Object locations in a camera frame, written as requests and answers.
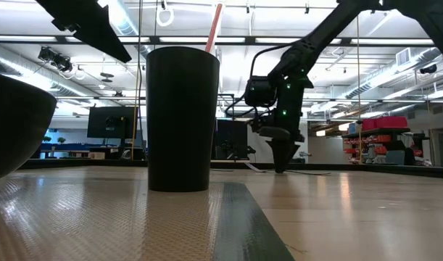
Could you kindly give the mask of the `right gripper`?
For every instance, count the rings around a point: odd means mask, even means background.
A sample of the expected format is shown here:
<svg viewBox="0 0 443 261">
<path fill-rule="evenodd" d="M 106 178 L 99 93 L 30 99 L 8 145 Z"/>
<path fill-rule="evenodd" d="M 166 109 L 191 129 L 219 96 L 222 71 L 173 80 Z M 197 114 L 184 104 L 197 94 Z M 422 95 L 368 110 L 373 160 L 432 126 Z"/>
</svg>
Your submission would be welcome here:
<svg viewBox="0 0 443 261">
<path fill-rule="evenodd" d="M 303 88 L 282 85 L 278 88 L 276 108 L 269 115 L 256 116 L 250 123 L 253 132 L 270 139 L 276 173 L 288 168 L 300 148 L 296 142 L 305 141 L 299 130 L 303 94 Z"/>
</svg>

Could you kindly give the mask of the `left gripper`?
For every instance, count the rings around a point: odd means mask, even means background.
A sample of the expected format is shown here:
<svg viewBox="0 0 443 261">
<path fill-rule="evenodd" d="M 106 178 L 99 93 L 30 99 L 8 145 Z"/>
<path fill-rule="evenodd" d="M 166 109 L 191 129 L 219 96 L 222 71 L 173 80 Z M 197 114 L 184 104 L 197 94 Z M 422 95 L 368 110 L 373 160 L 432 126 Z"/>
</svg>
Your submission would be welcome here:
<svg viewBox="0 0 443 261">
<path fill-rule="evenodd" d="M 48 12 L 59 30 L 75 32 L 73 36 L 121 62 L 131 56 L 109 23 L 109 7 L 98 0 L 36 0 Z"/>
</svg>

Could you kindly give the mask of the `large red storage bin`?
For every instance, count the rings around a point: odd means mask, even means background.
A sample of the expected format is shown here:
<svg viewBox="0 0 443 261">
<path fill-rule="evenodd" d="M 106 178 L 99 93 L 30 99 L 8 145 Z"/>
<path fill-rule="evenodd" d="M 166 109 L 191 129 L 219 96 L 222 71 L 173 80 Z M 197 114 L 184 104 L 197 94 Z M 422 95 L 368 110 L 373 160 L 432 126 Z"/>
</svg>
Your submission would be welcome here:
<svg viewBox="0 0 443 261">
<path fill-rule="evenodd" d="M 406 117 L 403 116 L 385 116 L 375 119 L 377 128 L 407 128 Z"/>
</svg>

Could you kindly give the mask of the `white hanging curtain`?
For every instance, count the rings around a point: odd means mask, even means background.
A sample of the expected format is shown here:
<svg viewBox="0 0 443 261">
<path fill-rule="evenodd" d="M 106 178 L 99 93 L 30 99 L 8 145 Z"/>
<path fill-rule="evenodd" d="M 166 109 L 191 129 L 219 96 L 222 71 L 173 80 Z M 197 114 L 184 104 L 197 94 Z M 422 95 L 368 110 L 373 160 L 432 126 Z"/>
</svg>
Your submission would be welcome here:
<svg viewBox="0 0 443 261">
<path fill-rule="evenodd" d="M 252 147 L 256 153 L 249 154 L 251 162 L 273 163 L 273 152 L 267 143 L 267 138 L 254 133 L 250 125 L 247 125 L 247 145 Z"/>
</svg>

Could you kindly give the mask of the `orange plastic straw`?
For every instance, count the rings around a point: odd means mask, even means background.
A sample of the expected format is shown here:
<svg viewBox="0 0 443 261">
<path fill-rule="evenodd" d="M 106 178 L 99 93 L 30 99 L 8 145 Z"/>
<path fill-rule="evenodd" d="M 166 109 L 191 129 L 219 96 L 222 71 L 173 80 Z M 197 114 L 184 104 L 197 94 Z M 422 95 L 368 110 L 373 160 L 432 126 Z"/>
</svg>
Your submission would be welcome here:
<svg viewBox="0 0 443 261">
<path fill-rule="evenodd" d="M 207 43 L 204 49 L 207 53 L 211 53 L 215 45 L 215 39 L 217 38 L 218 35 L 222 12 L 223 12 L 223 4 L 218 3 L 212 20 L 210 34 L 208 35 Z"/>
</svg>

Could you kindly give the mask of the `shelf rack with bins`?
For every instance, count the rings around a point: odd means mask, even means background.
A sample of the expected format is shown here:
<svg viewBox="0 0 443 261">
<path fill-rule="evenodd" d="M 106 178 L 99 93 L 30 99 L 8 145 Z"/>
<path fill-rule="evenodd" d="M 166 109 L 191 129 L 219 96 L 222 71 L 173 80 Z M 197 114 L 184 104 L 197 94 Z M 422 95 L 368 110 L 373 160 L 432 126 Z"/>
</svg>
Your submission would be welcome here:
<svg viewBox="0 0 443 261">
<path fill-rule="evenodd" d="M 377 128 L 362 131 L 363 120 L 351 123 L 342 136 L 344 153 L 352 164 L 407 165 L 415 164 L 415 150 L 410 141 L 408 128 Z"/>
</svg>

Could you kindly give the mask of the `beige mat with grey border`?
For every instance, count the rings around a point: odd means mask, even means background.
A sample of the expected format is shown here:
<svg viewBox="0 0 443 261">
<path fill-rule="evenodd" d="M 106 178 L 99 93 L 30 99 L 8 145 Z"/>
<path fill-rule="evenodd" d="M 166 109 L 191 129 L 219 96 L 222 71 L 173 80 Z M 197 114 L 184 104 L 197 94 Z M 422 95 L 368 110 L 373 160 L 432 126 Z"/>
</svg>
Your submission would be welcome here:
<svg viewBox="0 0 443 261">
<path fill-rule="evenodd" d="M 143 180 L 0 181 L 0 261 L 294 261 L 249 190 L 150 191 Z"/>
</svg>

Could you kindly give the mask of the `large black monitor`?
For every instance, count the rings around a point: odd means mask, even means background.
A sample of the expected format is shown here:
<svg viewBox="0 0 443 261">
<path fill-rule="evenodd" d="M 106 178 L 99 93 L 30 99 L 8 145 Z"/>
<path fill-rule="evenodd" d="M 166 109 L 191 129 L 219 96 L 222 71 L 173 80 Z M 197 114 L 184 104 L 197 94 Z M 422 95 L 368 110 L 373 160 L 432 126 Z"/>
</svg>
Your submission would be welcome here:
<svg viewBox="0 0 443 261">
<path fill-rule="evenodd" d="M 88 138 L 133 138 L 136 131 L 133 107 L 92 107 L 88 115 Z"/>
</svg>

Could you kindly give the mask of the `small black monitor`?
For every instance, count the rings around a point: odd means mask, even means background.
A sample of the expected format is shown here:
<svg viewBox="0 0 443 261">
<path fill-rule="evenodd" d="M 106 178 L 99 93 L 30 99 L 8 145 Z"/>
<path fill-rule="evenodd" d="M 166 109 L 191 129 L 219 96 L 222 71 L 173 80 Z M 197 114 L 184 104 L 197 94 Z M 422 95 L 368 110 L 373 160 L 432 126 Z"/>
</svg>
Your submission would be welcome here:
<svg viewBox="0 0 443 261">
<path fill-rule="evenodd" d="M 247 125 L 241 121 L 217 120 L 215 159 L 247 159 Z"/>
</svg>

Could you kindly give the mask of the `tall black plastic cup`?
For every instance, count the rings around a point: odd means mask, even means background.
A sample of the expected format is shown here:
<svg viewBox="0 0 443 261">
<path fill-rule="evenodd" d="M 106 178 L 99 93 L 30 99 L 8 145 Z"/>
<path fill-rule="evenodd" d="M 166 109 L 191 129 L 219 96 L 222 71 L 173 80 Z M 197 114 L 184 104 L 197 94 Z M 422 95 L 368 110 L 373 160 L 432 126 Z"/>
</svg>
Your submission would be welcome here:
<svg viewBox="0 0 443 261">
<path fill-rule="evenodd" d="M 148 182 L 152 191 L 204 191 L 210 182 L 220 62 L 184 46 L 146 61 Z"/>
</svg>

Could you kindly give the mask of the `black round bowl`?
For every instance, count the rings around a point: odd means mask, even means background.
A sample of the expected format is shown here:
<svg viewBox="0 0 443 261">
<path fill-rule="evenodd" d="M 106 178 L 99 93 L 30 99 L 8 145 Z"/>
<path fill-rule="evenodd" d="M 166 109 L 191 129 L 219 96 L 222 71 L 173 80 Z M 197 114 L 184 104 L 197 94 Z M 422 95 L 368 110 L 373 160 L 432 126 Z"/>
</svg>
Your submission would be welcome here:
<svg viewBox="0 0 443 261">
<path fill-rule="evenodd" d="M 40 147 L 56 105 L 50 93 L 0 74 L 0 178 Z"/>
</svg>

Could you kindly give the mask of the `white ceiling air vent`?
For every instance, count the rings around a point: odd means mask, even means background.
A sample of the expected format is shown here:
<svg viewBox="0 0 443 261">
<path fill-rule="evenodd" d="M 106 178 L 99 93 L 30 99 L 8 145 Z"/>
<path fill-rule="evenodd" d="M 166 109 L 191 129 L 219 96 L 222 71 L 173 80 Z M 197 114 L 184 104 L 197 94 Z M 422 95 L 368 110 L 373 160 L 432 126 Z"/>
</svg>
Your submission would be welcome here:
<svg viewBox="0 0 443 261">
<path fill-rule="evenodd" d="M 411 60 L 411 48 L 407 47 L 396 53 L 396 63 L 398 67 L 408 65 Z"/>
</svg>

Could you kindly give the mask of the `black frame crossbeam with lights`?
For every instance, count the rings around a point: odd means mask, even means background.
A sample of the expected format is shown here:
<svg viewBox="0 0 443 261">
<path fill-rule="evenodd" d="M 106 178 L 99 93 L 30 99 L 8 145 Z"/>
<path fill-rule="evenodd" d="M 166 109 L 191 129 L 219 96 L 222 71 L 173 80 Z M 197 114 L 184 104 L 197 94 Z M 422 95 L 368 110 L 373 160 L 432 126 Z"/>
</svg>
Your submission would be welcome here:
<svg viewBox="0 0 443 261">
<path fill-rule="evenodd" d="M 208 38 L 204 36 L 120 36 L 122 44 L 149 44 L 149 45 L 204 45 Z M 297 38 L 288 36 L 219 36 L 215 39 L 217 45 L 223 46 L 277 46 L 290 44 Z M 82 41 L 73 36 L 17 36 L 0 35 L 0 44 L 81 44 Z M 330 42 L 330 46 L 406 46 L 432 47 L 435 43 L 428 38 L 350 38 L 338 37 Z"/>
</svg>

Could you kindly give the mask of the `silver ceiling duct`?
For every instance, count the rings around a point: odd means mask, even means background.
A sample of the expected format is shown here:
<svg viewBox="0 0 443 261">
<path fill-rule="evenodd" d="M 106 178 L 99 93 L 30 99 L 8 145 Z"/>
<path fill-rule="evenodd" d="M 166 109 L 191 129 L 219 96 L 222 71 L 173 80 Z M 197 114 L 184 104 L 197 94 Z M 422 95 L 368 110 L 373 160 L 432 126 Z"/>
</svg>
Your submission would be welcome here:
<svg viewBox="0 0 443 261">
<path fill-rule="evenodd" d="M 361 79 L 359 82 L 352 84 L 339 97 L 352 99 L 359 94 L 362 94 L 378 86 L 382 86 L 383 84 L 388 83 L 395 78 L 398 78 L 402 74 L 427 67 L 428 65 L 432 65 L 441 55 L 442 53 L 436 47 L 427 49 L 411 48 L 411 60 L 408 65 L 398 67 L 395 55 L 394 61 L 377 69 L 376 71 L 369 74 L 367 77 Z"/>
</svg>

